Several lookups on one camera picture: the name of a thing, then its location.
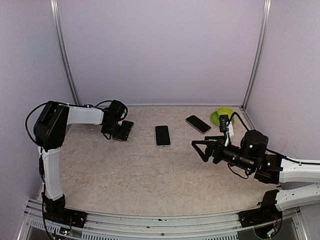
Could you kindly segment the purple-edged black-screen phone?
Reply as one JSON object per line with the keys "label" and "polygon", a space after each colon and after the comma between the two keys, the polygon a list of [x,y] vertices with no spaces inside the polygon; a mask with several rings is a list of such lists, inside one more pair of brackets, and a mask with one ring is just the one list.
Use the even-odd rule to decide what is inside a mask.
{"label": "purple-edged black-screen phone", "polygon": [[211,127],[208,124],[195,115],[187,117],[185,121],[202,134],[206,134],[211,130]]}

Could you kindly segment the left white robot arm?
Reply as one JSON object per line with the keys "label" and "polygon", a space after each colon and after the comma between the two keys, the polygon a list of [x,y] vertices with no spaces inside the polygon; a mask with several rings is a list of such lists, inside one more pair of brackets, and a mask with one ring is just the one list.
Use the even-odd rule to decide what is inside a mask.
{"label": "left white robot arm", "polygon": [[37,145],[39,173],[43,179],[44,199],[64,199],[60,182],[59,155],[70,125],[101,126],[107,139],[125,142],[134,126],[127,121],[128,107],[118,100],[108,100],[105,108],[98,105],[73,105],[48,101],[39,105],[42,109],[33,127],[30,139]]}

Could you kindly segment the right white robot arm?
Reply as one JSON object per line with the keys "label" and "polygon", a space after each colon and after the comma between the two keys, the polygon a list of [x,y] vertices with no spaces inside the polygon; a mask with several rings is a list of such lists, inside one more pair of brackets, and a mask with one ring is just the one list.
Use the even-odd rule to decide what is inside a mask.
{"label": "right white robot arm", "polygon": [[245,133],[240,146],[231,144],[229,137],[207,136],[194,140],[191,145],[206,163],[212,159],[214,164],[226,162],[229,169],[237,167],[248,178],[263,184],[279,185],[285,183],[305,183],[294,189],[276,189],[264,194],[256,218],[266,222],[276,209],[279,212],[319,203],[320,201],[320,163],[312,160],[289,158],[269,150],[268,137],[257,130]]}

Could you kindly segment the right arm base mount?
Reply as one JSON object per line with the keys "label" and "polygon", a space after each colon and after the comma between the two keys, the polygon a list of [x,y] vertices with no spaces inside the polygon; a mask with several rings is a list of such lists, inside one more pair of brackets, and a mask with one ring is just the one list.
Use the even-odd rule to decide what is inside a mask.
{"label": "right arm base mount", "polygon": [[277,189],[267,191],[258,208],[240,211],[238,216],[241,227],[246,228],[281,219],[283,213],[276,208],[276,196],[279,192]]}

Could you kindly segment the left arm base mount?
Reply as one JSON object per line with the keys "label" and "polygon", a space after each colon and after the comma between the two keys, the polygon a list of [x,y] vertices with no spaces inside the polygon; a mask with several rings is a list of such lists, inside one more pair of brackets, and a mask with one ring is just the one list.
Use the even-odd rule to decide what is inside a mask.
{"label": "left arm base mount", "polygon": [[43,215],[45,220],[68,225],[69,227],[84,228],[88,214],[84,211],[66,208],[64,194],[57,200],[48,198],[44,193],[41,195],[43,197]]}

